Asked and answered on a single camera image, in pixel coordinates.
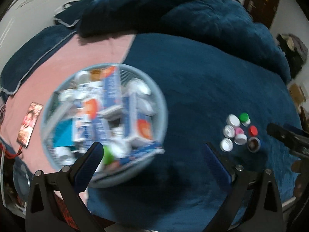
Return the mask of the person's right hand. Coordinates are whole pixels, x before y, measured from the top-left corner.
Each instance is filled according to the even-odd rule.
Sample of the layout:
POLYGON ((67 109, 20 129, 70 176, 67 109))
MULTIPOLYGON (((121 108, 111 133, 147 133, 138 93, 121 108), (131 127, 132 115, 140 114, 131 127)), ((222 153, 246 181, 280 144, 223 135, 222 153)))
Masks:
POLYGON ((297 174, 293 195, 299 199, 308 185, 308 160, 294 161, 291 170, 297 174))

